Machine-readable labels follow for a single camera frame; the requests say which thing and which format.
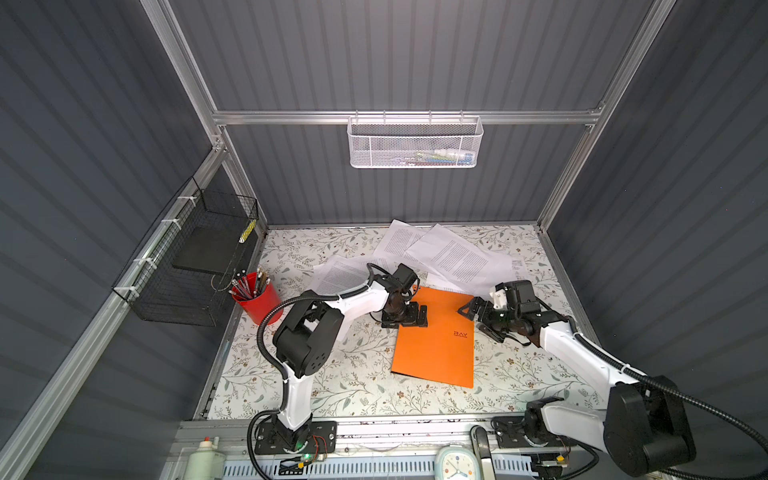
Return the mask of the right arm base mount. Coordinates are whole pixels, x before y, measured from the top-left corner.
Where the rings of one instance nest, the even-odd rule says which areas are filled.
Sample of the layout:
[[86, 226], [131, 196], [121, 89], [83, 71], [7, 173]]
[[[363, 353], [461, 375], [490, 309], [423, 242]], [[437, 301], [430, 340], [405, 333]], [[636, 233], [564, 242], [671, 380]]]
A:
[[524, 416], [495, 416], [491, 419], [491, 429], [497, 444], [501, 448], [566, 448], [577, 443], [565, 436], [554, 435], [546, 431], [543, 424], [530, 426]]

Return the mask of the orange black file folder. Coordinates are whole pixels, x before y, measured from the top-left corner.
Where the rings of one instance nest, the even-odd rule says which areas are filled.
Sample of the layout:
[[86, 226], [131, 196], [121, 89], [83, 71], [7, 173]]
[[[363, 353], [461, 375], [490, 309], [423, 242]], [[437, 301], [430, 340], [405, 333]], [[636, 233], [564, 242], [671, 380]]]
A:
[[474, 331], [472, 320], [459, 309], [472, 297], [431, 288], [415, 295], [427, 307], [428, 325], [400, 327], [391, 372], [464, 388], [474, 386]]

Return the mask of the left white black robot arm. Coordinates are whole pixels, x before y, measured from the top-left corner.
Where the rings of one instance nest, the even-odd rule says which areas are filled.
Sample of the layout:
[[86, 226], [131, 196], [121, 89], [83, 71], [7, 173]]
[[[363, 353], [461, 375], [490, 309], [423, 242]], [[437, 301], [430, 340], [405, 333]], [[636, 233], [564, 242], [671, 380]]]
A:
[[428, 325], [427, 307], [414, 300], [420, 286], [414, 270], [399, 264], [389, 273], [373, 263], [366, 269], [368, 278], [359, 287], [333, 295], [307, 290], [296, 297], [273, 337], [276, 355], [271, 363], [279, 367], [284, 383], [276, 421], [290, 434], [309, 428], [313, 375], [351, 321], [377, 312], [383, 329]]

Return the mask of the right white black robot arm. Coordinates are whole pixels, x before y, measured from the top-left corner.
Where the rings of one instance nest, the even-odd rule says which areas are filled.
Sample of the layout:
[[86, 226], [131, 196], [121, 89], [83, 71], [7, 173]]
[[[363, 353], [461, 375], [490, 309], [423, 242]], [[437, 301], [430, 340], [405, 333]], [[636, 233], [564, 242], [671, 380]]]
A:
[[570, 405], [561, 396], [528, 402], [520, 429], [529, 444], [567, 437], [607, 453], [633, 477], [695, 459], [683, 402], [672, 393], [675, 384], [663, 376], [647, 383], [633, 377], [629, 366], [579, 332], [572, 317], [537, 297], [529, 281], [498, 284], [489, 299], [475, 297], [458, 312], [498, 343], [513, 338], [555, 356], [605, 400], [603, 409]]

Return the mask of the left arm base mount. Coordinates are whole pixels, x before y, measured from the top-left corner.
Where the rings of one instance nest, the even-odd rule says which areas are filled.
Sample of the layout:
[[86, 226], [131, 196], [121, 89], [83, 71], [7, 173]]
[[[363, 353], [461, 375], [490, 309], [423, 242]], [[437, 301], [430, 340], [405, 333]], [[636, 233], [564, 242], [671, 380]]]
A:
[[337, 429], [335, 421], [309, 419], [294, 431], [273, 416], [257, 426], [253, 450], [258, 455], [333, 453]]

